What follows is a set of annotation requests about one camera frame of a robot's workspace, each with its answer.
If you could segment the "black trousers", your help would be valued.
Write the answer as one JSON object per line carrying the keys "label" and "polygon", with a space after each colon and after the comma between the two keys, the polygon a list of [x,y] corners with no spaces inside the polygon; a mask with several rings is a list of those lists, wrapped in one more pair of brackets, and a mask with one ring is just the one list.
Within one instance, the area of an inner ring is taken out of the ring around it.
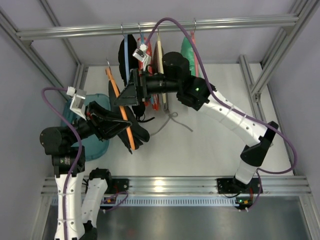
{"label": "black trousers", "polygon": [[[120,115],[120,118],[122,119],[120,107],[114,105],[114,101],[116,100],[116,94],[111,81],[108,82],[108,97],[111,111]],[[145,128],[140,126],[136,117],[134,116],[133,111],[128,106],[125,106],[124,110],[128,120],[132,123],[132,125],[129,128],[133,136],[135,150],[137,150],[140,146],[142,146],[144,143],[147,143],[150,140],[150,134]],[[122,143],[128,149],[129,153],[132,154],[132,149],[127,131],[123,130],[117,136],[121,139]]]}

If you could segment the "orange clothes hanger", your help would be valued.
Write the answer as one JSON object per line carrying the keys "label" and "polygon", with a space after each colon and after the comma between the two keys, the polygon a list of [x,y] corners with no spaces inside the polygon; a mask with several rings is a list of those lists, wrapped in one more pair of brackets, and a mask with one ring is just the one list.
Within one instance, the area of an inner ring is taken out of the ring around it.
{"label": "orange clothes hanger", "polygon": [[[112,88],[113,88],[115,96],[118,97],[120,95],[120,91],[119,91],[118,86],[116,84],[116,81],[115,81],[115,79],[113,77],[112,70],[111,70],[111,65],[110,65],[110,62],[109,62],[109,60],[107,58],[106,58],[106,62],[107,62],[107,67],[105,69],[105,73],[106,73],[109,81],[111,82],[111,85],[112,85]],[[119,109],[120,109],[121,116],[122,116],[123,120],[127,121],[128,117],[127,117],[125,108],[123,106],[120,106]],[[134,137],[133,137],[133,134],[132,134],[132,131],[131,131],[130,127],[128,127],[126,129],[126,133],[127,133],[129,144],[130,144],[130,149],[131,150],[135,150],[136,146],[135,146]]]}

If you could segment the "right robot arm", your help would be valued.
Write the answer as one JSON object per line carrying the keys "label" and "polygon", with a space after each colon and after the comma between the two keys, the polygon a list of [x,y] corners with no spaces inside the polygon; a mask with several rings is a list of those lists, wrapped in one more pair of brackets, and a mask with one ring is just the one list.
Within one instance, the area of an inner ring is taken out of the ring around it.
{"label": "right robot arm", "polygon": [[190,62],[179,52],[162,57],[163,72],[151,74],[134,68],[116,106],[137,106],[152,94],[176,93],[183,105],[200,111],[234,132],[245,143],[233,178],[218,187],[220,194],[244,194],[262,165],[276,135],[278,124],[257,123],[231,104],[205,79],[191,74]]}

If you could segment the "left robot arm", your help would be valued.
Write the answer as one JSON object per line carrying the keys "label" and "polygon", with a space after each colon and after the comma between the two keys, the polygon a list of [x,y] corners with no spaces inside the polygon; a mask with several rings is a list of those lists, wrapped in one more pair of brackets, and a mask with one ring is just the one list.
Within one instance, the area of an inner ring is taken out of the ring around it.
{"label": "left robot arm", "polygon": [[111,172],[96,168],[89,174],[82,195],[86,150],[83,139],[97,136],[109,140],[131,126],[120,114],[101,107],[96,101],[84,108],[84,117],[65,126],[48,127],[39,137],[45,154],[51,156],[57,186],[58,218],[56,240],[96,240],[97,218],[103,196],[113,190]]}

